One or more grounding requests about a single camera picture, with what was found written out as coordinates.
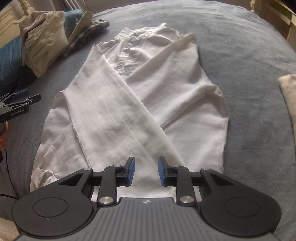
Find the bed sheet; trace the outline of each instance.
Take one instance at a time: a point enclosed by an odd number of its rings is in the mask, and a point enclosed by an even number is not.
[[[9,170],[18,193],[29,191],[52,99],[78,73],[92,44],[111,40],[125,27],[166,23],[196,36],[200,65],[224,94],[229,110],[224,173],[272,196],[282,209],[275,235],[282,241],[296,239],[295,144],[277,82],[282,75],[296,73],[296,53],[285,39],[256,14],[213,1],[147,2],[109,9],[96,18],[108,20],[109,29],[68,58],[58,60],[36,80],[29,90],[31,94],[40,93],[41,102],[10,123]],[[0,192],[12,194],[4,162],[0,173]],[[13,201],[0,198],[0,216],[11,218]]]

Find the teal fabric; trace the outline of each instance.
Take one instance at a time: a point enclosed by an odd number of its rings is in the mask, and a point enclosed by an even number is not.
[[[21,67],[21,39],[17,36],[0,48],[0,96],[14,90]]]
[[[66,12],[64,27],[67,39],[70,37],[82,15],[83,12],[80,9]]]

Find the black cable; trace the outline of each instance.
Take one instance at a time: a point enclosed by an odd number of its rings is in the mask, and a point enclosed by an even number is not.
[[[7,166],[7,173],[8,173],[9,181],[10,181],[11,186],[12,186],[12,188],[13,188],[13,190],[14,190],[14,192],[15,192],[15,194],[16,194],[17,197],[13,197],[13,196],[6,195],[6,194],[1,194],[1,193],[0,193],[0,196],[3,196],[3,197],[9,197],[9,198],[13,198],[13,199],[17,199],[17,200],[18,200],[20,197],[19,197],[19,195],[17,194],[17,192],[16,192],[16,190],[15,190],[15,187],[14,187],[13,184],[12,184],[12,181],[11,181],[11,178],[10,178],[10,174],[9,174],[8,161],[7,161],[7,150],[6,150],[6,149],[5,149],[5,158],[6,158],[6,166]]]

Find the human hand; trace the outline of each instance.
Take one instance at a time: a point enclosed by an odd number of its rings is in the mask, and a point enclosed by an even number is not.
[[[8,136],[9,136],[9,132],[8,132],[8,122],[5,123],[5,129],[2,132],[2,134],[0,134],[0,150],[3,151],[6,149],[7,146],[7,141],[8,141]]]

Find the white cloth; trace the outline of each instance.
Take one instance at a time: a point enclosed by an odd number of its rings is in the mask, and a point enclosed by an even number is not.
[[[52,13],[52,11],[33,11],[31,14],[25,17],[23,21],[20,22],[19,28],[22,39],[22,47],[25,45],[26,39],[28,37],[27,33],[42,24],[48,17],[48,14]]]
[[[283,92],[286,105],[292,120],[294,140],[296,144],[296,74],[281,76],[278,82]]]
[[[162,24],[124,29],[94,45],[67,89],[58,93],[37,151],[33,191],[78,169],[102,171],[136,159],[132,186],[118,197],[172,197],[157,159],[223,172],[228,112],[220,89],[198,62],[194,35]]]
[[[65,12],[42,13],[30,26],[24,28],[22,34],[22,36],[26,33],[28,35],[22,48],[23,62],[33,70],[37,77],[44,74],[69,45],[64,28]]]

